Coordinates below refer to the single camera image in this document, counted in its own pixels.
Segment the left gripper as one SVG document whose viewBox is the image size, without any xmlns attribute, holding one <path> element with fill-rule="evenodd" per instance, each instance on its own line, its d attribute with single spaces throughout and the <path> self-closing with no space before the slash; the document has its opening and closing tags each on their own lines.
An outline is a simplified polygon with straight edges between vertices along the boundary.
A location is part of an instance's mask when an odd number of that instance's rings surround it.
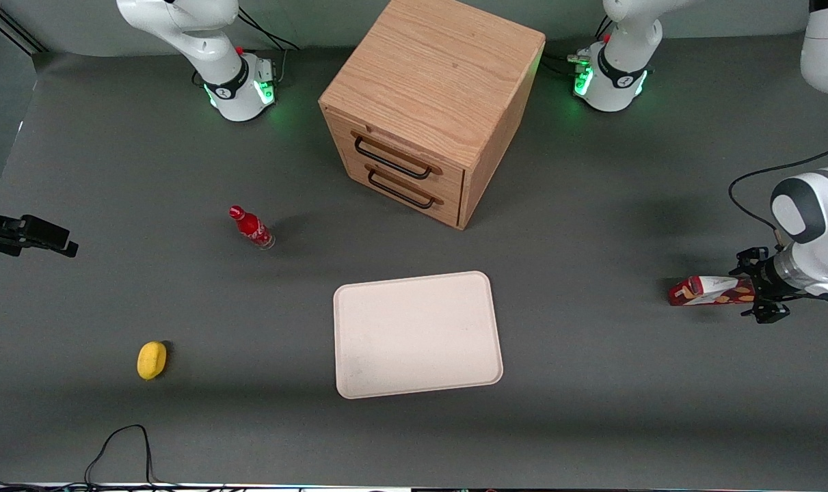
<svg viewBox="0 0 828 492">
<path fill-rule="evenodd" d="M 779 322 L 790 315 L 790 309 L 782 303 L 807 294 L 796 277 L 799 269 L 791 254 L 770 256 L 768 247 L 756 247 L 739 252 L 736 260 L 738 264 L 730 275 L 752 276 L 755 290 L 754 302 L 751 308 L 741 312 L 742 317 L 752 317 L 760 325 Z"/>
</svg>

